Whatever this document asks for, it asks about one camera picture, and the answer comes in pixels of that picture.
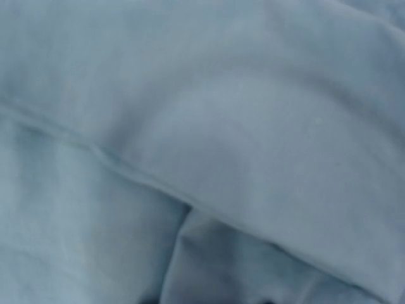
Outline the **light blue printed t-shirt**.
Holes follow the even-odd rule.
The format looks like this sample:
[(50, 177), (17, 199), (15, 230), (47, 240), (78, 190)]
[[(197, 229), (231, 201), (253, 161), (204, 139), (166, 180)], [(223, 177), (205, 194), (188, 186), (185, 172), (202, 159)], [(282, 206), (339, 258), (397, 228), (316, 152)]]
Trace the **light blue printed t-shirt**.
[(403, 1), (2, 1), (2, 303), (403, 303)]

